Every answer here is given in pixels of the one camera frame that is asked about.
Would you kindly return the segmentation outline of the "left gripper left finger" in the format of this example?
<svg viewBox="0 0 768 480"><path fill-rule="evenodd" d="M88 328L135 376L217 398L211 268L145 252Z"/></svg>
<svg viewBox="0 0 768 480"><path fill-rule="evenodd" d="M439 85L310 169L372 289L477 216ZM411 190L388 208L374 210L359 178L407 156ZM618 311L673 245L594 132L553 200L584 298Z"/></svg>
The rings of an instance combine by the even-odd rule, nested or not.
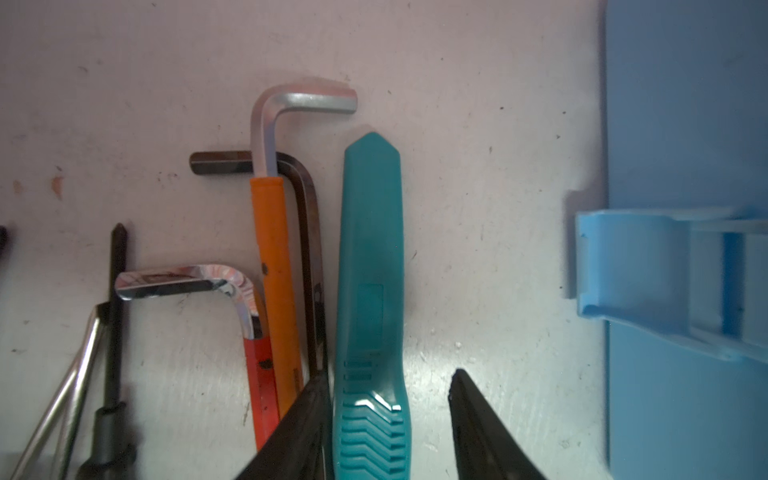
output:
<svg viewBox="0 0 768 480"><path fill-rule="evenodd" d="M332 406L328 375L322 371L308 381L237 480L333 477Z"/></svg>

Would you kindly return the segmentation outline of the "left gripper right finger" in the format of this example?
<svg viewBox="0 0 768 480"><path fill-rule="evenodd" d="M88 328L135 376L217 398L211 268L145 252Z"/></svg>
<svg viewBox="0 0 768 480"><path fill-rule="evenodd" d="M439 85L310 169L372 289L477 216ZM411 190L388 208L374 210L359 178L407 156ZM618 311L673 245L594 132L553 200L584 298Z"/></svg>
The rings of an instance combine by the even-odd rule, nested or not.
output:
<svg viewBox="0 0 768 480"><path fill-rule="evenodd" d="M544 477L463 369L452 376L449 407L459 479Z"/></svg>

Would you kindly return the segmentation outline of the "blue plastic toolbox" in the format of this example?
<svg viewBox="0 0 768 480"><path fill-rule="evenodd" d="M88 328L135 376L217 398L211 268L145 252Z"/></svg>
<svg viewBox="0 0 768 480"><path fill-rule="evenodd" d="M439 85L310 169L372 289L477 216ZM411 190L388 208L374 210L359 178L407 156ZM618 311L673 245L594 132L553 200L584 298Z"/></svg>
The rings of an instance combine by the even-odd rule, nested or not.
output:
<svg viewBox="0 0 768 480"><path fill-rule="evenodd" d="M611 1L608 202L575 217L616 479L767 475L767 5Z"/></svg>

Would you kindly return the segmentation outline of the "black hex key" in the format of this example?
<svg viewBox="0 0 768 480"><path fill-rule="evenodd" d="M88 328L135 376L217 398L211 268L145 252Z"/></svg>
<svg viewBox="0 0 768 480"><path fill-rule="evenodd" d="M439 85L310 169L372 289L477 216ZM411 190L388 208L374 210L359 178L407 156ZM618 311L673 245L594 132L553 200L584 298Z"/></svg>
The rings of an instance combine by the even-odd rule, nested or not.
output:
<svg viewBox="0 0 768 480"><path fill-rule="evenodd" d="M189 165L197 175L243 174L253 171L251 153L245 150L195 152ZM291 183L299 223L303 297L307 332L309 375L328 369L322 244L317 195L306 167L294 157L279 152L278 172Z"/></svg>

